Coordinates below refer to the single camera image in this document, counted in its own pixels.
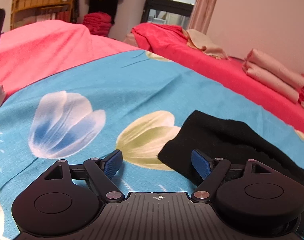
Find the black pants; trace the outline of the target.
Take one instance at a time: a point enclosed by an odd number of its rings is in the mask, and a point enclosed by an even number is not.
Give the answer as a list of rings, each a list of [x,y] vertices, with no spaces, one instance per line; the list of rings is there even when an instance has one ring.
[[[233,164],[256,159],[304,185],[304,169],[241,121],[195,110],[157,155],[162,163],[198,186],[202,179],[191,163],[192,150],[200,150],[212,159],[222,157]]]

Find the blue floral bed sheet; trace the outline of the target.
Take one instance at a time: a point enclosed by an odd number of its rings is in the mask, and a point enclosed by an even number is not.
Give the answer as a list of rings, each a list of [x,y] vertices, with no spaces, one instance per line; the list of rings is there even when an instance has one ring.
[[[220,83],[142,51],[105,57],[27,86],[0,107],[0,239],[19,233],[11,207],[59,159],[79,164],[119,149],[126,193],[196,185],[157,155],[195,111],[246,123],[304,169],[304,133]]]

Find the pink folded towel lower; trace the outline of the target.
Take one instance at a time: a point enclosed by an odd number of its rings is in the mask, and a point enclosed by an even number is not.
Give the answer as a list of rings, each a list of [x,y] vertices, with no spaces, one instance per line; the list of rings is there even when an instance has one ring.
[[[271,72],[249,61],[243,62],[242,68],[247,76],[278,92],[291,102],[298,102],[299,93]]]

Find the beige crumpled cloth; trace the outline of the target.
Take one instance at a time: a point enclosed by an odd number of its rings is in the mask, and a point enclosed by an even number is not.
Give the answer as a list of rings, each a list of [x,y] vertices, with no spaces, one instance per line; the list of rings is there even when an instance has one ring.
[[[223,50],[223,48],[213,43],[207,35],[195,29],[183,30],[182,32],[187,38],[188,47],[201,51],[205,55],[214,57],[215,59],[229,59],[227,53]]]

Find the pink bed cover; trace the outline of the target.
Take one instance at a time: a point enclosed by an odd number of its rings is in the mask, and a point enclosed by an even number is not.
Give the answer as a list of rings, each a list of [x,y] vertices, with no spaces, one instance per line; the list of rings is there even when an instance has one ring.
[[[0,36],[0,84],[6,95],[64,70],[137,48],[90,34],[82,24],[47,20]]]

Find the red folded blanket pile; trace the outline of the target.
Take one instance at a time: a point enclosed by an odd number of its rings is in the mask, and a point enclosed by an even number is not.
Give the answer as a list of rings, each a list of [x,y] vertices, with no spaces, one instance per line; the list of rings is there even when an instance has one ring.
[[[85,15],[82,24],[89,29],[92,35],[108,37],[112,19],[104,12],[94,12]]]

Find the dark framed window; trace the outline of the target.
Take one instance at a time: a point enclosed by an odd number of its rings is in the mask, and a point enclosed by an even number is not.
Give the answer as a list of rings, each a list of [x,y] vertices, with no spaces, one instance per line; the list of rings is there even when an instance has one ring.
[[[187,28],[196,0],[145,0],[141,22]]]

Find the pink patterned curtain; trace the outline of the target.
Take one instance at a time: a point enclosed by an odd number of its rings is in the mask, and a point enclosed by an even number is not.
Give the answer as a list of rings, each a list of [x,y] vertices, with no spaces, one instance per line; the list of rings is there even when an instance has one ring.
[[[188,29],[195,29],[205,34],[217,0],[196,0],[191,13]]]

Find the wooden shelf rack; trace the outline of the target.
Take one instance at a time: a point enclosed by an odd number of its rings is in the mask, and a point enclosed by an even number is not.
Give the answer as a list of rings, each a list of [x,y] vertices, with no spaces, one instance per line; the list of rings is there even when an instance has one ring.
[[[35,22],[77,22],[76,0],[12,0],[10,30]]]

